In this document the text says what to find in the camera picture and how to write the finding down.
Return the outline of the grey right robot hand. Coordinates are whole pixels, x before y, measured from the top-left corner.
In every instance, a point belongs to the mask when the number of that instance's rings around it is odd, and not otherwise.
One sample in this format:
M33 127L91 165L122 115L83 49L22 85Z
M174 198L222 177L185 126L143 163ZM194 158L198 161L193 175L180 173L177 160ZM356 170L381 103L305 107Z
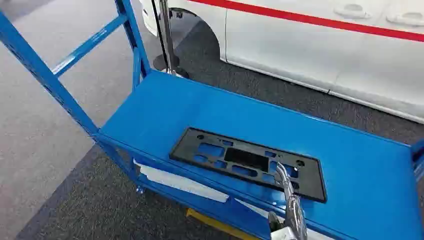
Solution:
M268 213L268 225L272 240L306 240L308 238L304 211L299 196L294 188L286 168L277 163L276 172L280 175L279 184L283 187L285 197L285 219L280 222L275 212Z

